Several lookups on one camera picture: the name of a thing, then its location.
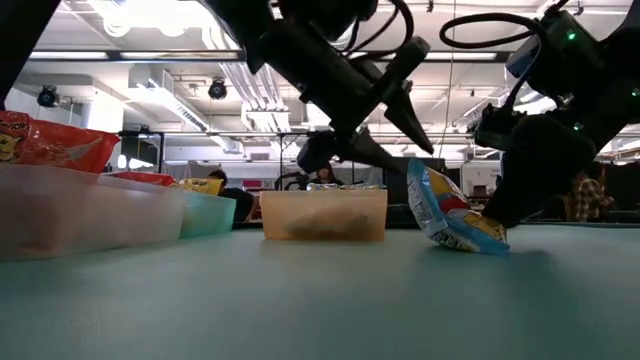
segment plaid shirt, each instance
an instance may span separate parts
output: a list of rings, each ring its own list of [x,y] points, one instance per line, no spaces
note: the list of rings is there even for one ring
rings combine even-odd
[[[596,180],[586,179],[565,197],[567,220],[587,222],[597,220],[613,199],[605,195],[602,185]]]

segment yellow snack bag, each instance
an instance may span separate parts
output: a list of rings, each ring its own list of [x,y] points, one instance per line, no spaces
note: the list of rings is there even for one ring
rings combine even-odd
[[[221,185],[220,179],[185,179],[180,180],[174,187],[200,194],[218,195]]]

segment plastic container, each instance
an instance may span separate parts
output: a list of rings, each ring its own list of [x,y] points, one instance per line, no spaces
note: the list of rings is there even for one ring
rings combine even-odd
[[[180,238],[215,235],[231,231],[236,201],[219,196],[185,192],[187,204]]]
[[[178,239],[184,192],[74,170],[0,167],[0,258],[37,259]]]
[[[382,241],[387,190],[260,193],[267,240]]]

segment teal container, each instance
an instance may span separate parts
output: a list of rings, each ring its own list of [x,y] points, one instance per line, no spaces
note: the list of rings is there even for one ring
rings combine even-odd
[[[222,234],[231,231],[236,201],[220,196],[186,193],[181,239]]]

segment teal table surface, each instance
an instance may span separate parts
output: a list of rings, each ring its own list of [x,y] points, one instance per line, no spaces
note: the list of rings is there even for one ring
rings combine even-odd
[[[261,231],[0,263],[0,359],[640,359],[640,230],[521,226],[512,254],[419,231]]]

